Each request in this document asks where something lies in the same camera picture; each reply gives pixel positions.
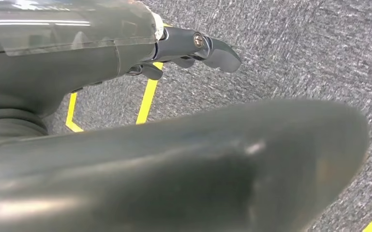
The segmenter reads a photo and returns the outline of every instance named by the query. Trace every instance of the screw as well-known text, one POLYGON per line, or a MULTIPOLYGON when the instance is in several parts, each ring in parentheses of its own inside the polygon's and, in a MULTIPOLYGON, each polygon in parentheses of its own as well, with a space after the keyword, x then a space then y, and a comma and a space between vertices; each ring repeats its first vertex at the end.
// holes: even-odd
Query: screw
POLYGON ((203 36, 200 33, 194 34, 194 45, 196 47, 200 48, 203 46, 203 36))

